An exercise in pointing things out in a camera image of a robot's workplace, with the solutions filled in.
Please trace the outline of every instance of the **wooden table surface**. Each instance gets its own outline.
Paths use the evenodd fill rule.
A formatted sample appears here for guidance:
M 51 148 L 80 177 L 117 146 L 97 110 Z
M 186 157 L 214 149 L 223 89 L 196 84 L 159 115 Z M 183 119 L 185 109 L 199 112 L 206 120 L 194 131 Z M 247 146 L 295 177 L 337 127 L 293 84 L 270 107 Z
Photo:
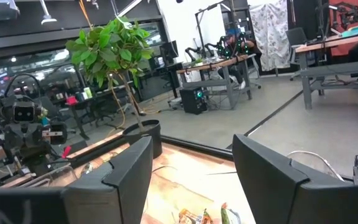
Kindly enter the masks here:
M 237 56 L 239 62 L 243 61 L 243 60 L 247 60 L 248 55 L 239 55 Z M 201 66 L 196 66 L 196 67 L 191 67 L 191 68 L 187 68 L 187 72 L 191 72 L 191 71 L 199 71 L 199 70 L 204 70 L 204 69 L 210 69 L 210 68 L 218 68 L 218 67 L 225 67 L 225 66 L 229 66 L 232 64 L 237 63 L 237 59 L 236 58 L 232 58 L 229 60 L 223 60 L 222 62 L 218 62 L 218 63 L 212 63 L 211 66 L 209 66 L 209 64 L 207 65 L 201 65 Z M 178 70 L 177 74 L 181 74 L 181 73 L 185 73 L 186 70 Z
M 125 144 L 112 149 L 90 164 L 97 169 L 128 147 Z M 85 175 L 86 166 L 89 164 L 74 170 L 77 177 Z M 153 170 L 142 224 L 177 223 L 184 208 L 195 215 L 206 208 L 214 224 L 219 224 L 221 205 L 225 202 L 240 214 L 242 223 L 255 223 L 237 174 L 227 174 L 236 171 L 233 162 L 163 143 L 163 153 L 153 160 Z M 72 181 L 62 180 L 65 184 Z
M 348 38 L 340 38 L 338 35 L 328 37 L 328 42 L 325 43 L 325 47 L 336 47 L 342 44 L 351 44 L 358 42 L 358 36 L 355 37 L 348 37 Z M 322 43 L 313 44 L 313 45 L 302 45 L 298 47 L 295 52 L 301 53 L 301 52 L 307 52 L 311 50 L 318 50 L 322 49 L 324 45 Z

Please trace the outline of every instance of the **black planter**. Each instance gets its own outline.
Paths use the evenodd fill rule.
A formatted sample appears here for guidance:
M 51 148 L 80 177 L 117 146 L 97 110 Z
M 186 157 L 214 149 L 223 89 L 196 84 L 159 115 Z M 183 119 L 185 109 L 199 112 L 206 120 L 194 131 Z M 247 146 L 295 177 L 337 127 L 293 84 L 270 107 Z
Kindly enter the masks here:
M 129 144 L 134 144 L 137 142 L 142 136 L 149 135 L 153 138 L 153 159 L 157 158 L 162 153 L 162 142 L 161 142 L 161 126 L 160 122 L 157 120 L 147 120 L 142 121 L 143 126 L 147 129 L 144 133 L 138 132 L 137 134 L 132 134 L 136 129 L 139 129 L 138 124 L 134 124 L 126 128 L 122 135 L 127 140 Z

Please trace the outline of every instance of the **plant stem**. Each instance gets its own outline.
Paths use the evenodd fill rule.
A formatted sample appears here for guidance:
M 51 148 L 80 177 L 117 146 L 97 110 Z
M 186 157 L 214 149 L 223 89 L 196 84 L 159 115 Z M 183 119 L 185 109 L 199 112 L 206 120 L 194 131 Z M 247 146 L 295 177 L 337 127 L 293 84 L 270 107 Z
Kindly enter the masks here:
M 136 116 L 136 120 L 137 120 L 137 124 L 139 125 L 139 129 L 140 129 L 140 133 L 143 133 L 145 131 L 144 129 L 144 126 L 142 124 L 142 121 L 140 120 L 140 117 L 139 117 L 139 113 L 137 111 L 137 108 L 136 108 L 136 105 L 135 105 L 135 102 L 134 102 L 134 99 L 132 97 L 132 91 L 131 91 L 131 88 L 129 88 L 129 85 L 128 85 L 128 82 L 127 82 L 127 79 L 126 79 L 126 76 L 124 75 L 123 77 L 123 82 L 124 82 L 124 86 L 125 86 L 125 89 L 127 90 L 127 94 L 128 94 L 128 97 L 129 97 L 129 100 L 131 101 L 131 104 L 132 106 L 135 108 L 135 116 Z

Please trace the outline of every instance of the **black computer tower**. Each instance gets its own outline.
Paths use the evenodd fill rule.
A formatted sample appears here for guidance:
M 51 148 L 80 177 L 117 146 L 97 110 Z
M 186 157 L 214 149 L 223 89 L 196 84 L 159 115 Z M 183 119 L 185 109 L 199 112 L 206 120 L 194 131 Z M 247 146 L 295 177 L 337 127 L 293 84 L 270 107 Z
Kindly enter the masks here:
M 206 111 L 205 97 L 201 87 L 180 90 L 181 102 L 186 113 L 198 115 Z

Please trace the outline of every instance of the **lamp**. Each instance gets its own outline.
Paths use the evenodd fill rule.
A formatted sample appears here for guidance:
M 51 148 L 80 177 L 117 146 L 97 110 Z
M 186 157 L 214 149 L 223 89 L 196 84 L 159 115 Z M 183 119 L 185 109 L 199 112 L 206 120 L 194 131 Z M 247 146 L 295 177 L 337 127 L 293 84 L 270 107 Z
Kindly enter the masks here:
M 44 10 L 44 19 L 41 21 L 41 25 L 43 25 L 46 22 L 57 22 L 56 19 L 54 19 L 54 18 L 52 18 L 52 16 L 50 16 L 47 6 L 45 5 L 45 1 L 40 0 L 40 2 L 41 2 L 42 9 Z

